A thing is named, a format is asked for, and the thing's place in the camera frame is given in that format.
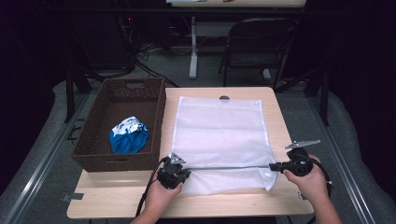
blue cloth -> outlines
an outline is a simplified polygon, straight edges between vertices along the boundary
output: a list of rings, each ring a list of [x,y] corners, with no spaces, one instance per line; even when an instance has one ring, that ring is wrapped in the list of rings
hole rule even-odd
[[[146,124],[131,116],[114,127],[109,137],[113,153],[137,153],[148,141],[149,130]]]

light wood tabletop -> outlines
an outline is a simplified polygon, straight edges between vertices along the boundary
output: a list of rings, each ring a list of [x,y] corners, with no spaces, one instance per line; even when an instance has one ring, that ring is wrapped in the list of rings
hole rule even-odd
[[[305,0],[206,0],[172,3],[173,7],[304,7]]]
[[[172,145],[177,104],[180,96],[262,100],[265,125],[276,161],[288,161],[286,145],[290,136],[275,94],[271,88],[167,88],[163,115],[160,158],[166,157]],[[82,200],[72,200],[70,218],[134,217],[139,200],[152,171],[87,173],[82,171],[75,193]],[[239,189],[214,195],[178,195],[163,217],[256,217],[312,214],[308,201],[299,198],[297,186],[282,174],[270,191]]]

white mesh laundry bag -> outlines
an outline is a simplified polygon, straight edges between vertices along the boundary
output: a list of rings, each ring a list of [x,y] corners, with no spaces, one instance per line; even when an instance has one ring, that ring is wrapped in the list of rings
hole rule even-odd
[[[276,182],[276,172],[261,100],[220,100],[180,97],[171,153],[184,168],[249,167],[191,171],[182,193],[214,194],[232,189],[266,188]]]

hand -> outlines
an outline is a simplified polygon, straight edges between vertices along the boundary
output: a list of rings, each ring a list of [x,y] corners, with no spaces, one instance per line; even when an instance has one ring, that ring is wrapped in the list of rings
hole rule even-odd
[[[318,157],[309,155],[310,158],[319,161]],[[300,192],[311,203],[323,200],[324,197],[329,198],[326,178],[323,172],[315,164],[308,175],[296,176],[289,170],[285,170],[286,178],[297,185]]]
[[[157,180],[158,171],[155,173],[151,186],[148,189],[148,196],[145,200],[145,209],[134,219],[132,223],[155,223],[166,210],[169,203],[181,192],[182,183],[174,189],[166,189]]]

basket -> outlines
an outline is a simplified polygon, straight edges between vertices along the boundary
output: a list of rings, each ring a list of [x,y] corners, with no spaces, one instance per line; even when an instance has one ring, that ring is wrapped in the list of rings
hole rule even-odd
[[[163,78],[105,80],[72,158],[87,172],[155,169],[160,156],[165,101]],[[148,126],[148,141],[138,153],[114,154],[108,135],[132,115]]]

